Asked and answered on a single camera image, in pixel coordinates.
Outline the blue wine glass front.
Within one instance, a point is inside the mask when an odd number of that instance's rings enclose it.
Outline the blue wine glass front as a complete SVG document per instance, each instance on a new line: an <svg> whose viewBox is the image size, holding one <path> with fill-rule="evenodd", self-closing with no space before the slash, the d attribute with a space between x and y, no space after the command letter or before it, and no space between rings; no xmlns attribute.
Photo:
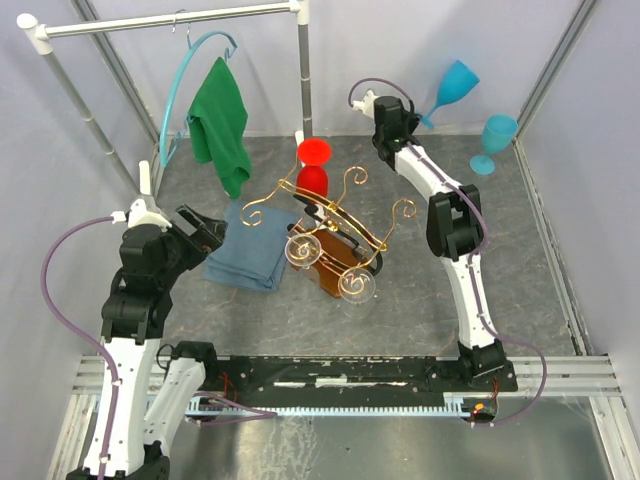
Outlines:
<svg viewBox="0 0 640 480"><path fill-rule="evenodd" d="M421 117L421 123L434 128L431 116L440 108L454 104L467 96L478 84L480 78L465 63L455 60L445 72L437 90L433 106Z"/></svg>

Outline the blue wine glass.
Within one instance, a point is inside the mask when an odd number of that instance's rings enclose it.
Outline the blue wine glass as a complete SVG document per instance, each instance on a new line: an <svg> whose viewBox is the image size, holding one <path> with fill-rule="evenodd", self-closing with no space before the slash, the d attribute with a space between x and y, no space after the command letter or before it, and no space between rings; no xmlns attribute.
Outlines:
<svg viewBox="0 0 640 480"><path fill-rule="evenodd" d="M489 117L481 136L482 153L471 158L471 169L479 175L492 174L495 171L493 156L510 145L518 129L517 120L509 115L496 114Z"/></svg>
<svg viewBox="0 0 640 480"><path fill-rule="evenodd" d="M421 117L421 123L434 128L431 116L440 108L454 104L467 96L478 84L480 78L465 63L455 60L445 72L437 90L433 106Z"/></svg>

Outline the blue wine glass back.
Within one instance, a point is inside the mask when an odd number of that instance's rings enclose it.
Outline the blue wine glass back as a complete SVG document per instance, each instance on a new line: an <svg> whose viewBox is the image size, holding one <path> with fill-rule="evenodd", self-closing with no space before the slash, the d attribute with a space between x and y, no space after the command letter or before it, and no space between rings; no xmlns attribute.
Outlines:
<svg viewBox="0 0 640 480"><path fill-rule="evenodd" d="M492 174L495 171L493 156L510 145L518 129L517 120L509 115L496 114L489 117L481 136L482 153L471 158L471 169L479 175Z"/></svg>

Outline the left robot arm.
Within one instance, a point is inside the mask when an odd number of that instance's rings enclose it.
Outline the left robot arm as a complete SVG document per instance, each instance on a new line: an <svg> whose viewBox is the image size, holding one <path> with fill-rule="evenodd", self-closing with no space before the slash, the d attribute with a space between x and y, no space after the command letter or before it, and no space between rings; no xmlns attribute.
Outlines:
<svg viewBox="0 0 640 480"><path fill-rule="evenodd" d="M147 400L152 367L178 278L222 246L227 223L187 205L178 214L184 231L149 197L112 217L127 228L121 267L101 310L105 375L94 436L83 464L70 479L166 479L170 450L187 406L198 390L215 387L221 368L210 342L181 341L153 402Z"/></svg>

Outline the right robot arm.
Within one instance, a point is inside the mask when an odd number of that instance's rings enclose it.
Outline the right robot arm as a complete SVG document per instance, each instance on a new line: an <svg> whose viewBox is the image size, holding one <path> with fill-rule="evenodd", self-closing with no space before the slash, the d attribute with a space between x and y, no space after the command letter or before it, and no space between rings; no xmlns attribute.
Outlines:
<svg viewBox="0 0 640 480"><path fill-rule="evenodd" d="M459 357L449 374L466 389L481 390L493 380L494 371L505 365L506 355L482 280L480 250L488 234L480 192L451 178L427 155L413 135L419 116L401 99L376 97L369 115L374 120L372 143L378 157L427 202L427 244L445 268L458 315Z"/></svg>

